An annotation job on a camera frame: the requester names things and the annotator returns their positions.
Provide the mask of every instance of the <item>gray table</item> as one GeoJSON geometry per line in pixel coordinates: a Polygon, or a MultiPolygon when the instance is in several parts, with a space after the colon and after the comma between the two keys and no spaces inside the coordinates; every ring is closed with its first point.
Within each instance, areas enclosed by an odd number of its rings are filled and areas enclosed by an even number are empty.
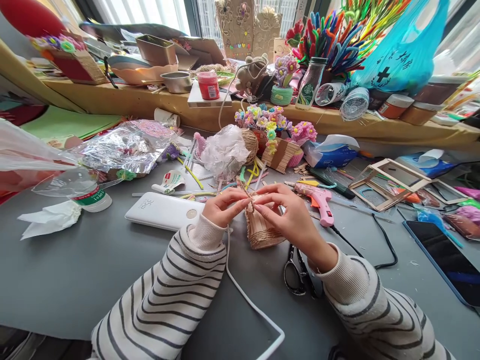
{"type": "MultiPolygon", "coordinates": [[[[353,164],[354,171],[365,166],[357,159],[353,164]]],[[[16,218],[63,199],[24,191],[0,206],[0,325],[89,340],[93,327],[125,290],[162,258],[173,233],[130,223],[124,215],[138,200],[132,193],[149,191],[167,170],[176,167],[176,163],[163,164],[145,178],[115,185],[107,190],[113,199],[108,209],[84,211],[69,229],[21,242],[28,224],[16,218]]],[[[194,166],[197,174],[202,170],[194,166]]],[[[198,190],[193,179],[186,178],[184,188],[198,190]]],[[[270,170],[265,180],[273,183],[297,178],[293,173],[284,176],[270,170]]],[[[371,216],[337,204],[330,206],[336,227],[372,264],[391,261],[371,216]]],[[[398,213],[394,213],[394,220],[396,223],[381,222],[399,257],[397,266],[379,271],[383,285],[411,296],[431,319],[437,338],[457,359],[478,358],[480,318],[456,298],[404,229],[398,213]]],[[[353,254],[338,236],[314,222],[328,241],[353,254]]],[[[250,250],[243,214],[233,221],[232,228],[233,276],[252,301],[285,331],[285,341],[271,358],[326,359],[331,346],[345,338],[346,332],[325,297],[314,300],[308,295],[295,296],[285,287],[283,267],[289,244],[250,250]]],[[[480,244],[460,241],[465,244],[465,255],[480,268],[480,244]]],[[[182,358],[256,359],[276,337],[225,274],[182,358]]]]}

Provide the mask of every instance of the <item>windowsill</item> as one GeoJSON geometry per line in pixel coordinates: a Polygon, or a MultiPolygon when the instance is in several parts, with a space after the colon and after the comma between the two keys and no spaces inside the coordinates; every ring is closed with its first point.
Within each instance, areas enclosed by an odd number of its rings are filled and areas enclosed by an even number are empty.
{"type": "MultiPolygon", "coordinates": [[[[45,80],[44,83],[68,98],[90,114],[133,116],[152,119],[155,108],[162,108],[180,115],[184,126],[216,132],[219,130],[220,108],[189,108],[189,94],[171,94],[162,91],[152,94],[144,87],[118,84],[119,89],[110,83],[92,86],[74,84],[69,80],[45,80]]],[[[221,124],[234,124],[235,112],[240,101],[234,100],[232,107],[222,110],[221,124]]],[[[362,125],[358,121],[345,122],[339,111],[313,107],[308,111],[298,110],[293,105],[286,106],[284,115],[294,123],[309,121],[319,134],[343,134],[358,141],[389,145],[410,145],[417,147],[463,150],[480,154],[480,129],[458,124],[442,126],[432,121],[423,126],[410,125],[400,120],[380,120],[365,114],[362,125]]]]}

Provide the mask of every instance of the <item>hand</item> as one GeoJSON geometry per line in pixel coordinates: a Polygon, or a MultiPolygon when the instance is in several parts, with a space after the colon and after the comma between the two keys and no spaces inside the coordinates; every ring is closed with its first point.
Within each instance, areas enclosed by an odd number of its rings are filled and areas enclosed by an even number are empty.
{"type": "Polygon", "coordinates": [[[207,200],[202,215],[218,227],[226,228],[249,202],[250,198],[244,191],[229,187],[221,194],[207,200]]]}
{"type": "Polygon", "coordinates": [[[262,187],[257,194],[265,194],[254,203],[254,208],[267,221],[276,227],[293,245],[300,249],[321,272],[328,272],[338,261],[337,252],[328,245],[315,227],[305,202],[284,184],[262,187]],[[282,205],[283,216],[276,214],[266,204],[274,203],[273,208],[282,205]]]}

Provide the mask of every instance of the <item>glass bottle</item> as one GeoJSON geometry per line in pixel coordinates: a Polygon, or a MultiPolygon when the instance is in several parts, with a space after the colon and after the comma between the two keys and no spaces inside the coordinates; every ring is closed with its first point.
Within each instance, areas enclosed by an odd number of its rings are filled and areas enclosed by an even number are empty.
{"type": "Polygon", "coordinates": [[[310,59],[308,69],[306,70],[298,89],[295,108],[308,110],[312,107],[327,61],[328,59],[324,57],[312,57],[310,59]]]}

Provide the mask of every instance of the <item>smartphone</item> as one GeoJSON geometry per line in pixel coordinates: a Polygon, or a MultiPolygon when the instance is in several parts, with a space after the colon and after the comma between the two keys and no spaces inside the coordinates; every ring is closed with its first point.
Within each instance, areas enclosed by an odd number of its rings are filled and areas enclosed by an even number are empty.
{"type": "Polygon", "coordinates": [[[480,308],[480,272],[432,222],[404,221],[403,225],[430,259],[456,297],[480,308]]]}

